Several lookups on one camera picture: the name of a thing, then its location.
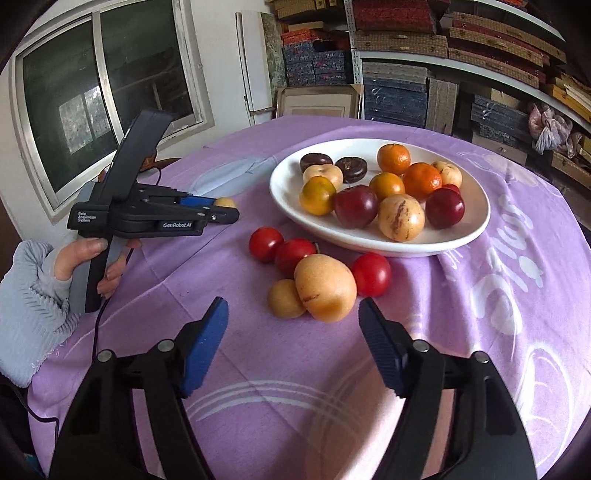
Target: red box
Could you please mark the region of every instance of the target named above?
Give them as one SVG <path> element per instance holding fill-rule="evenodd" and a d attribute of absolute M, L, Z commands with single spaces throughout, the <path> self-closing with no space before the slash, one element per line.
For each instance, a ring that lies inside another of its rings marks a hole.
<path fill-rule="evenodd" d="M 353 14 L 359 30 L 436 32 L 427 0 L 355 0 Z"/>

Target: knit sleeve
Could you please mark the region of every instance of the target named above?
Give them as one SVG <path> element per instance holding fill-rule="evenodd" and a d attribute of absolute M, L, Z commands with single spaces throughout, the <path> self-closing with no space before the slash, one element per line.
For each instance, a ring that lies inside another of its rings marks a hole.
<path fill-rule="evenodd" d="M 78 323 L 78 317 L 68 315 L 69 283 L 51 277 L 52 250 L 43 242 L 20 243 L 0 282 L 0 370 L 19 387 L 30 383 Z"/>

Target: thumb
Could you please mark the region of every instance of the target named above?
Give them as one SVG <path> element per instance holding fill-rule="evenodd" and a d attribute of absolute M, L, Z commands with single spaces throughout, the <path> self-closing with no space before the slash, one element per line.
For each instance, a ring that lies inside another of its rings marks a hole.
<path fill-rule="evenodd" d="M 66 245 L 57 254 L 53 275 L 58 280 L 68 280 L 78 265 L 97 257 L 108 246 L 104 238 L 81 238 Z"/>

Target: white plate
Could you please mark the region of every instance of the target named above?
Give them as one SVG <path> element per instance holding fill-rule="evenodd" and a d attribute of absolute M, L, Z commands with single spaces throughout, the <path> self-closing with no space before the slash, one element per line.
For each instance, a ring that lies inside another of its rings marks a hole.
<path fill-rule="evenodd" d="M 307 213 L 300 205 L 299 194 L 303 186 L 300 159 L 307 153 L 324 153 L 333 161 L 342 157 L 361 157 L 368 163 L 368 174 L 356 183 L 368 185 L 380 173 L 376 155 L 381 146 L 391 140 L 373 138 L 352 138 L 334 140 L 303 148 L 287 157 L 276 166 L 269 188 L 279 208 L 293 221 L 314 235 L 331 243 L 357 252 L 377 252 L 386 257 L 427 257 L 461 247 L 477 238 L 486 228 L 491 217 L 491 206 L 480 184 L 468 172 L 458 166 L 463 180 L 460 191 L 466 205 L 466 213 L 458 224 L 444 230 L 433 229 L 426 222 L 423 231 L 410 242 L 397 243 L 388 240 L 379 231 L 376 221 L 367 228 L 346 229 L 341 226 L 334 213 L 318 217 Z M 401 143 L 408 148 L 413 163 L 433 163 L 448 158 L 415 145 Z"/>

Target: yellow fruit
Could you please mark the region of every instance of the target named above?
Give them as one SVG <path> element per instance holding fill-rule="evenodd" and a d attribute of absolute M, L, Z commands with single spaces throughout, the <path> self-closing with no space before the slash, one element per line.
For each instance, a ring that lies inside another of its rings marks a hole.
<path fill-rule="evenodd" d="M 458 188 L 462 186 L 462 172 L 453 163 L 438 160 L 431 165 L 435 167 L 439 172 L 439 175 L 441 175 L 442 185 L 448 185 L 451 183 Z"/>
<path fill-rule="evenodd" d="M 304 172 L 304 183 L 308 183 L 311 178 L 317 176 L 329 179 L 336 189 L 343 184 L 343 171 L 336 165 L 310 165 Z"/>
<path fill-rule="evenodd" d="M 369 188 L 372 189 L 380 202 L 392 195 L 404 193 L 402 179 L 398 175 L 386 171 L 378 173 L 372 178 L 369 182 Z"/>
<path fill-rule="evenodd" d="M 335 195 L 335 186 L 329 179 L 312 177 L 300 192 L 300 204 L 312 215 L 328 215 L 335 208 Z"/>
<path fill-rule="evenodd" d="M 301 302 L 316 320 L 338 322 L 355 305 L 355 278 L 347 265 L 335 258 L 309 255 L 297 264 L 294 278 Z"/>
<path fill-rule="evenodd" d="M 378 227 L 390 240 L 408 242 L 423 231 L 425 212 L 410 195 L 393 195 L 379 204 Z"/>
<path fill-rule="evenodd" d="M 267 305 L 273 315 L 280 319 L 295 319 L 306 312 L 295 287 L 293 280 L 280 280 L 273 284 L 267 295 Z"/>
<path fill-rule="evenodd" d="M 230 207 L 230 208 L 236 208 L 236 203 L 234 203 L 234 200 L 232 200 L 229 197 L 220 197 L 218 198 L 215 202 L 213 202 L 213 204 L 216 207 Z"/>

